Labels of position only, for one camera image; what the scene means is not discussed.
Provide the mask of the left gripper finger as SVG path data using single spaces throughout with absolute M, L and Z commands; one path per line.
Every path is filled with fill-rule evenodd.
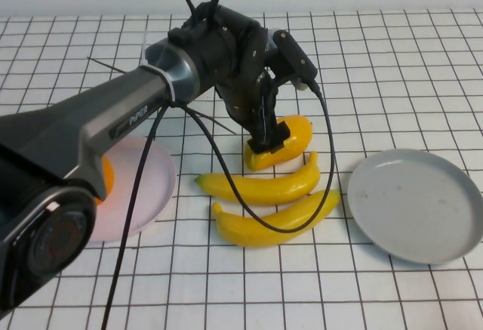
M 285 120 L 280 119 L 275 127 L 275 145 L 283 146 L 284 141 L 291 136 L 291 130 Z
M 248 140 L 248 146 L 254 154 L 260 155 L 262 153 L 276 153 L 284 147 L 283 140 L 275 140 L 262 143 L 260 141 L 251 138 Z

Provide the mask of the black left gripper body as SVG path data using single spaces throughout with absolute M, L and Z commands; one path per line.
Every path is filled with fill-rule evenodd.
M 255 144 L 279 140 L 275 101 L 277 89 L 268 72 L 253 77 L 238 75 L 216 85 L 230 118 L 248 131 Z

